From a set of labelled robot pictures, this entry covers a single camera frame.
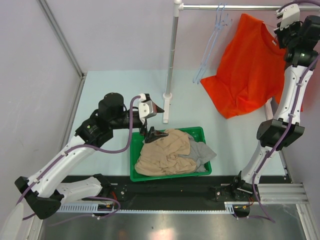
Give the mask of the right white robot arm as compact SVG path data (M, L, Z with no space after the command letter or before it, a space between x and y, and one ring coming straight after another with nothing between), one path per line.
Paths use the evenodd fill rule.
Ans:
M278 26L274 31L279 47L285 49L284 87L272 119L257 130L257 148L249 163L233 179L229 193L236 201L246 201L257 192L260 172L274 152L288 147L300 138L301 107L308 82L313 75L319 53L314 49L320 40L320 18L308 15L303 22Z

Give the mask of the orange t shirt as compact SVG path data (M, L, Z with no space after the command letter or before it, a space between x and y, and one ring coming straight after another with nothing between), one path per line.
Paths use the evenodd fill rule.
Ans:
M216 74L200 82L224 118L249 114L271 98L280 102L285 52L262 20L243 13Z

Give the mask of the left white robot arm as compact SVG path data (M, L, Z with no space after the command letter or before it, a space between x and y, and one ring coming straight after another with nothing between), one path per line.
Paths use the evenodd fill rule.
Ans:
M44 220L66 203L80 199L107 199L111 188L101 174L67 184L62 181L81 161L95 152L125 152L131 145L134 129L139 129L146 143L167 137L166 133L154 127L148 128L147 123L149 118L163 113L165 110L155 104L148 93L133 97L129 107L125 106L121 94L106 94L99 101L98 108L82 122L75 135L50 162L30 177L20 176L15 180L14 184L21 193L17 202L25 200L33 216ZM114 131L122 129L129 130L125 147L119 150L103 149L102 146L113 138Z

